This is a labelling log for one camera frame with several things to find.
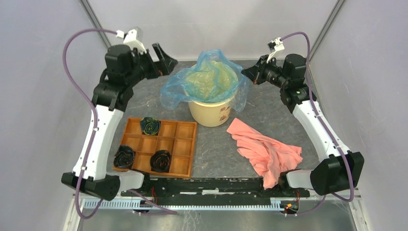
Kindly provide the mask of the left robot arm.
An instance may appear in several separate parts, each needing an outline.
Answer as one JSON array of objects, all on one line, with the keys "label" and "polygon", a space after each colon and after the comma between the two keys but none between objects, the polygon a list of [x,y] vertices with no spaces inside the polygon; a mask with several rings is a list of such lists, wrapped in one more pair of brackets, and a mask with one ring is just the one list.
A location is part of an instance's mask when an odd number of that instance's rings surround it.
[{"label": "left robot arm", "polygon": [[144,174],[128,170],[107,173],[107,159],[117,126],[133,97],[133,87],[144,79],[170,75],[178,61],[164,52],[159,43],[152,45],[158,61],[149,52],[140,54],[125,44],[111,46],[105,55],[106,68],[93,90],[91,105],[97,117],[90,125],[80,157],[70,172],[62,174],[62,184],[106,201],[120,191],[133,189],[139,196],[151,191]]}]

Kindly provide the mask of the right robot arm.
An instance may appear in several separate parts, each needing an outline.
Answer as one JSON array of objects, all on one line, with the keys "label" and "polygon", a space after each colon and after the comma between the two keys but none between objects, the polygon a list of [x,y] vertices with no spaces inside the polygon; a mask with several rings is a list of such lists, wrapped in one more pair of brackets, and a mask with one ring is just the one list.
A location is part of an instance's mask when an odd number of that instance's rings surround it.
[{"label": "right robot arm", "polygon": [[323,115],[315,94],[305,83],[308,73],[306,58],[288,54],[283,65],[278,66],[275,58],[263,55],[254,66],[241,73],[254,84],[269,82],[280,89],[282,103],[301,123],[319,157],[320,163],[313,170],[296,169],[281,173],[279,193],[291,196],[297,188],[304,188],[323,196],[349,190],[353,198],[364,157],[360,152],[352,152],[341,141]]}]

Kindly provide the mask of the blue plastic trash bag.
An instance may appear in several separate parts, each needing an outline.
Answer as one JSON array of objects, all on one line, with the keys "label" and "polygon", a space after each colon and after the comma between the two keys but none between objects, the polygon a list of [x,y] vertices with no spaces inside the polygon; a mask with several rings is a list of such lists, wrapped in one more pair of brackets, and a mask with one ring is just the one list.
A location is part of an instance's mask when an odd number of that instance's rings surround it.
[{"label": "blue plastic trash bag", "polygon": [[226,58],[221,50],[202,51],[195,65],[172,74],[160,90],[167,110],[180,102],[226,103],[241,112],[246,105],[250,80],[243,67]]}]

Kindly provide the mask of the yellow plastic trash bin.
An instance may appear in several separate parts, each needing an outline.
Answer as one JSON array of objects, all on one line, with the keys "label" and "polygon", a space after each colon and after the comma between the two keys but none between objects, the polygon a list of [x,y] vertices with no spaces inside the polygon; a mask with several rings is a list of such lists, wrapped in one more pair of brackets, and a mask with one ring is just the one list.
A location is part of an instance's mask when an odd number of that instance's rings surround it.
[{"label": "yellow plastic trash bin", "polygon": [[184,92],[193,97],[188,106],[194,120],[205,127],[225,123],[239,85],[234,69],[223,62],[208,61],[202,63],[198,71],[189,72],[186,80],[193,86]]}]

